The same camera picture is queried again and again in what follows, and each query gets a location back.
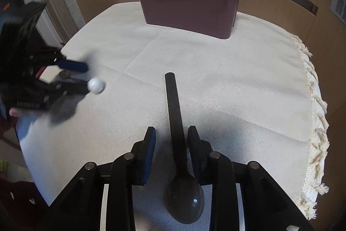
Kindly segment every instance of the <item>tablecloth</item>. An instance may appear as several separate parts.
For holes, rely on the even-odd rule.
[[[133,187],[137,229],[209,230],[210,186],[203,187],[205,210],[193,224],[177,222],[163,204],[175,175],[164,75],[174,72],[185,134],[195,125],[232,161],[258,161],[307,218],[315,217],[317,193],[328,191],[321,183],[328,123],[311,54],[297,36],[239,12],[227,40],[147,25],[134,2],[102,12],[62,53],[89,64],[79,78],[96,76],[107,85],[99,95],[65,98],[50,112],[19,120],[24,158],[48,204],[84,163],[113,161],[154,126],[150,178]],[[58,72],[48,67],[42,79]]]

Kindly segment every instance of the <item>white tablecloth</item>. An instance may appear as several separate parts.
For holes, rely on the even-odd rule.
[[[138,230],[209,230],[205,210],[191,225],[175,221],[163,194],[175,174],[164,75],[176,75],[184,130],[231,160],[258,161],[309,218],[314,216],[328,142],[317,75],[301,41],[267,21],[238,13],[227,40],[147,25],[140,3],[117,4],[90,21],[63,48],[86,60],[107,86],[68,99],[49,113],[27,113],[18,135],[28,168],[48,204],[88,161],[113,161],[157,131],[151,176],[134,187]],[[48,67],[42,79],[59,72]]]

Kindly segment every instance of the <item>tablecloth fringe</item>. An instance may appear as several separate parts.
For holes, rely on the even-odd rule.
[[[314,65],[309,60],[312,54],[299,37],[293,34],[291,36],[300,51],[312,100],[312,133],[309,148],[309,165],[300,197],[296,202],[301,212],[310,220],[316,218],[316,209],[314,207],[316,206],[317,195],[323,195],[329,191],[329,187],[322,183],[324,161],[329,147],[326,134],[329,124],[325,118],[327,103],[321,98],[317,73],[315,72]]]

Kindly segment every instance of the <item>dark gray spoon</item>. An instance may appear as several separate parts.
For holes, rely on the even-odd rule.
[[[173,156],[176,165],[176,175],[168,188],[170,204],[168,210],[179,222],[190,224],[197,221],[202,215],[204,193],[197,179],[187,170],[186,144],[175,75],[167,73],[165,79]]]

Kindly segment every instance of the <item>plastic container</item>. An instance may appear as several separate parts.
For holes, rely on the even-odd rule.
[[[147,24],[219,39],[231,35],[239,0],[141,0]]]

